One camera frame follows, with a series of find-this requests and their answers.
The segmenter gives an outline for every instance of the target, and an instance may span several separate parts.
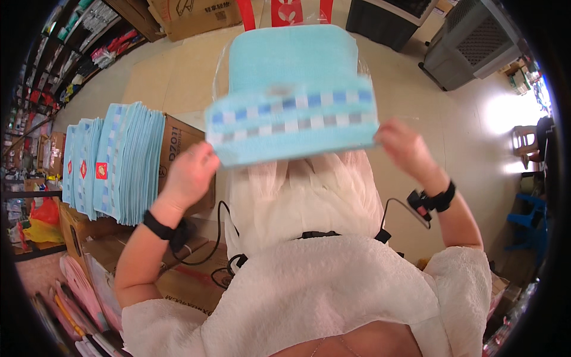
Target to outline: white cloth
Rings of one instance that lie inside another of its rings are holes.
[[[252,257],[306,231],[373,238],[383,216],[364,150],[233,170],[227,192],[232,216],[224,220],[229,259],[242,253]]]
[[[472,248],[422,272],[371,238],[292,240],[250,257],[208,318],[164,299],[124,308],[124,341],[135,357],[262,357],[384,320],[408,324],[424,357],[476,357],[491,288]]]

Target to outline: blue plastic stool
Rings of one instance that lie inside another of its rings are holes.
[[[514,222],[517,224],[521,224],[524,227],[531,228],[533,217],[535,216],[535,213],[537,211],[541,211],[545,218],[545,210],[547,208],[547,205],[544,200],[542,200],[541,198],[524,194],[517,194],[516,198],[523,199],[533,203],[533,209],[532,212],[528,215],[513,214],[513,213],[508,214],[508,222]]]
[[[517,231],[515,236],[518,240],[523,240],[523,242],[507,246],[504,250],[533,249],[536,252],[536,266],[539,266],[547,250],[548,232],[546,216],[543,216],[537,229],[528,228],[524,231]]]

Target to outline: gray air cooler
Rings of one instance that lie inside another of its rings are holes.
[[[518,39],[492,0],[460,0],[430,41],[419,67],[443,90],[454,90],[521,56]]]

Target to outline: red plastic bag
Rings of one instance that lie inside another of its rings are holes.
[[[42,220],[53,226],[58,225],[58,204],[53,199],[44,197],[43,204],[38,209],[35,209],[35,201],[33,201],[30,218]]]

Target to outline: plastic packaging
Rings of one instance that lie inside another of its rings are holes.
[[[529,301],[537,290],[538,282],[539,279],[527,286],[525,291],[521,293],[516,305],[504,317],[504,324],[498,328],[498,330],[488,339],[488,341],[486,341],[486,343],[484,343],[482,347],[483,357],[492,357],[496,355],[498,350],[507,340],[509,334],[512,333],[513,327],[525,314],[525,311],[529,306]]]
[[[63,243],[62,234],[59,232],[59,226],[46,223],[39,219],[29,219],[31,227],[24,229],[24,236],[27,240],[33,242],[54,242]]]
[[[32,203],[30,218],[39,219],[51,225],[59,224],[58,204],[51,198],[44,198],[41,206],[36,208],[36,201]]]

